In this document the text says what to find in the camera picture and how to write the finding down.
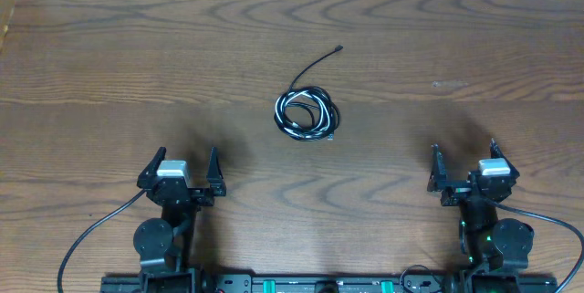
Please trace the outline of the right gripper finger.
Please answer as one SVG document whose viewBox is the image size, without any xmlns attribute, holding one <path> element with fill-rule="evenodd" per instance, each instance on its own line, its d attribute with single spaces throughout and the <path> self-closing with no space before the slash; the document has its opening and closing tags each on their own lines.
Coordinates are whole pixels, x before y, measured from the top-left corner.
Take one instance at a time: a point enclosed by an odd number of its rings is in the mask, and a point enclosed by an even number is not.
<svg viewBox="0 0 584 293">
<path fill-rule="evenodd" d="M 495 142 L 494 139 L 491 140 L 489 147 L 490 147 L 490 155 L 491 155 L 491 158 L 504 158 L 507 161 L 507 163 L 510 165 L 510 168 L 511 168 L 511 173 L 509 175 L 489 176 L 489 177 L 490 178 L 496 178 L 496 179 L 504 179 L 506 181 L 509 181 L 510 183 L 516 183 L 516 179 L 520 176 L 519 171 L 505 157 L 505 155 L 503 154 L 503 152 L 501 151 L 500 147 L 497 145 L 497 143 Z"/>
<path fill-rule="evenodd" d="M 440 192 L 447 183 L 447 171 L 443 160 L 443 154 L 440 152 L 439 145 L 432 146 L 432 169 L 428 180 L 428 192 Z"/>
</svg>

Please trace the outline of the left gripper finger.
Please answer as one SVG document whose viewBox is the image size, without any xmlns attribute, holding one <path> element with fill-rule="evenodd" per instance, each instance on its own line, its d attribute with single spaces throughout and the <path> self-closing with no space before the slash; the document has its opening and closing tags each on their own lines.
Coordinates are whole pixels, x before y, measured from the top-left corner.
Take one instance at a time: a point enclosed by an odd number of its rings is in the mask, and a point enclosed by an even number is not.
<svg viewBox="0 0 584 293">
<path fill-rule="evenodd" d="M 226 196 L 226 185 L 220 168 L 217 149 L 215 147 L 211 149 L 206 180 L 209 183 L 214 196 Z"/>
<path fill-rule="evenodd" d="M 151 161 L 142 170 L 137 179 L 137 186 L 140 189 L 152 189 L 154 185 L 158 182 L 157 171 L 165 159 L 166 148 L 160 147 L 155 153 Z"/>
</svg>

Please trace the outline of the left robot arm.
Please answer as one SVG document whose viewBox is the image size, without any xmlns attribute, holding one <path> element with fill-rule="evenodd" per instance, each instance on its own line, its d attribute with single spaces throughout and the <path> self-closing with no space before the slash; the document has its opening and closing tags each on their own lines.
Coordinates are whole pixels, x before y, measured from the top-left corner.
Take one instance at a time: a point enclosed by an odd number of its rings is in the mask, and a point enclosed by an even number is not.
<svg viewBox="0 0 584 293">
<path fill-rule="evenodd" d="M 217 150 L 211 149 L 203 188 L 190 184 L 188 164 L 167 160 L 159 148 L 141 171 L 137 186 L 162 208 L 158 218 L 139 225 L 133 245 L 140 256 L 140 292 L 215 292 L 216 279 L 201 266 L 191 266 L 189 257 L 197 213 L 226 196 Z"/>
</svg>

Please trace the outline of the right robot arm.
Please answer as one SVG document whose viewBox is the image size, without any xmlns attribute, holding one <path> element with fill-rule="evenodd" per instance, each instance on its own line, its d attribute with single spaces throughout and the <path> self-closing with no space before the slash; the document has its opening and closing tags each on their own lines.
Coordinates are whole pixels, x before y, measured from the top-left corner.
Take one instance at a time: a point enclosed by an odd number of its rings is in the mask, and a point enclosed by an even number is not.
<svg viewBox="0 0 584 293">
<path fill-rule="evenodd" d="M 461 251 L 469 266 L 446 276 L 444 292 L 519 292 L 518 272 L 528 267 L 533 228 L 514 218 L 500 219 L 496 205 L 512 193 L 520 176 L 495 141 L 490 157 L 480 160 L 464 180 L 448 177 L 439 146 L 432 146 L 427 190 L 441 194 L 441 205 L 460 210 Z"/>
</svg>

